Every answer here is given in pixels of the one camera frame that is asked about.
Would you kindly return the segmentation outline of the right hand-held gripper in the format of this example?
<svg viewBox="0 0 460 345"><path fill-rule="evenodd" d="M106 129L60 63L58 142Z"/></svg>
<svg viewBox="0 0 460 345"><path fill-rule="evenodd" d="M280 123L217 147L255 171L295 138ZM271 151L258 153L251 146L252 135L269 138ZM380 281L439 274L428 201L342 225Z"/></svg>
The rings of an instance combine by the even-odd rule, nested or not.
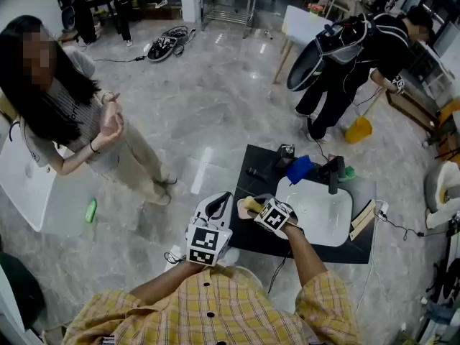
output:
<svg viewBox="0 0 460 345"><path fill-rule="evenodd" d="M297 216L291 206L274 198L272 194L257 195L253 197L252 203L264 206L259 213L252 210L247 210L247 213L266 230L277 233L282 231L285 225L299 227Z"/></svg>

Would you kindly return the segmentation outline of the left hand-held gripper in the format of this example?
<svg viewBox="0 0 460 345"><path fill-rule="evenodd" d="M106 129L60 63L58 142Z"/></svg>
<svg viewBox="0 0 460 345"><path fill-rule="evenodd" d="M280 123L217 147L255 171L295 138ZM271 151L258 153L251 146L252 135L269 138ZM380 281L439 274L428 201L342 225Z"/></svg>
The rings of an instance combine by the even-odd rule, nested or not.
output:
<svg viewBox="0 0 460 345"><path fill-rule="evenodd" d="M231 229L221 229L204 219L229 219L234 197L229 191L215 193L203 199L195 209L188 225L186 260L214 267L224 253L233 234Z"/></svg>

